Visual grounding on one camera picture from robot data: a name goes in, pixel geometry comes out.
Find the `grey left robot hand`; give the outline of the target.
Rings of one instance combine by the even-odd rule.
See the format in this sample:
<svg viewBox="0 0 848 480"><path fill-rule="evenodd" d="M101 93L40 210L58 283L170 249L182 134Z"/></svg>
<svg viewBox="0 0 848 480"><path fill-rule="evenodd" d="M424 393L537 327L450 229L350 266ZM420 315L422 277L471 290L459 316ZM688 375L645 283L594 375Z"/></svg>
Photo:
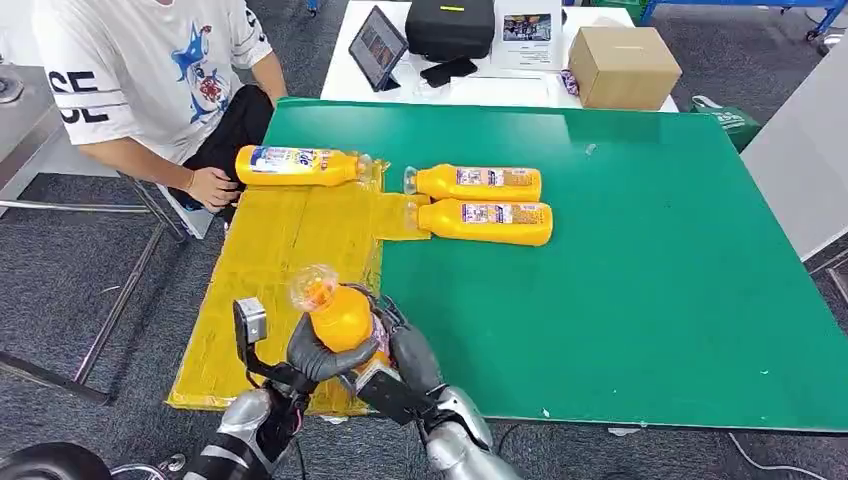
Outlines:
<svg viewBox="0 0 848 480"><path fill-rule="evenodd" d="M368 337L353 349L334 352L318 338L311 316L303 313L288 342L286 361L309 380L320 383L366 364L378 347L378 342Z"/></svg>

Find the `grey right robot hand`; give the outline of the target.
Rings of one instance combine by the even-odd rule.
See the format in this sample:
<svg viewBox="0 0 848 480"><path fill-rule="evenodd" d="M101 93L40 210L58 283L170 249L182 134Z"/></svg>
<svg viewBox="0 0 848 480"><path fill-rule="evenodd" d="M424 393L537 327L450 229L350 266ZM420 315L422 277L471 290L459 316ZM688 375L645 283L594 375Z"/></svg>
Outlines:
<svg viewBox="0 0 848 480"><path fill-rule="evenodd" d="M446 383L429 342L388 295L381 295L379 301L378 316L388 333L390 356L401 377L418 394L439 391Z"/></svg>

